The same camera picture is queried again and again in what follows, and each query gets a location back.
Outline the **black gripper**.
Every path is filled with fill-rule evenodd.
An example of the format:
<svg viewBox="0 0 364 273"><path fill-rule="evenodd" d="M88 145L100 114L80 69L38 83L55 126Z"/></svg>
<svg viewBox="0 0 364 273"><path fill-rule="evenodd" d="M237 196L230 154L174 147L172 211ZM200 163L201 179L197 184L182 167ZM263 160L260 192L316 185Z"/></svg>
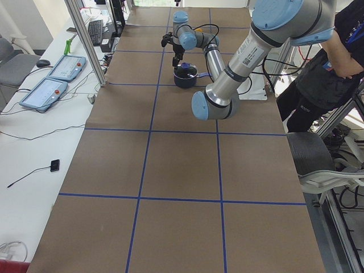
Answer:
<svg viewBox="0 0 364 273"><path fill-rule="evenodd" d="M178 65L181 65L183 62L184 48L180 44L174 44L173 51L175 53L175 56L172 59L172 66L177 67Z"/></svg>

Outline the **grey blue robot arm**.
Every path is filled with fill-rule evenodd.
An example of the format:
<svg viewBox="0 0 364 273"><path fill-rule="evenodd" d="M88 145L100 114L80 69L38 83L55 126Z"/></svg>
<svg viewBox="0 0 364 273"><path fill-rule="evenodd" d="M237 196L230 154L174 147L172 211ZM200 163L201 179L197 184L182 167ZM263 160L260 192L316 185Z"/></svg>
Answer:
<svg viewBox="0 0 364 273"><path fill-rule="evenodd" d="M317 44L333 35L335 1L256 1L247 38L224 64L213 34L195 31L188 14L173 14L173 31L166 42L173 45L176 67L186 50L201 48L213 83L192 97L193 115L200 120L227 119L239 107L237 89L273 48L287 40L293 46Z"/></svg>

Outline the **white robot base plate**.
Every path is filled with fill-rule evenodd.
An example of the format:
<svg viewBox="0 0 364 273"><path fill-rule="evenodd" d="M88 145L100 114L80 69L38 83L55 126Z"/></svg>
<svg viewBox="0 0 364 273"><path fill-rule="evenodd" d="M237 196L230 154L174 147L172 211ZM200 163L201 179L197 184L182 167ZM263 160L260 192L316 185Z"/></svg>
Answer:
<svg viewBox="0 0 364 273"><path fill-rule="evenodd" d="M237 89L240 100L266 100L265 81L263 75L251 74Z"/></svg>

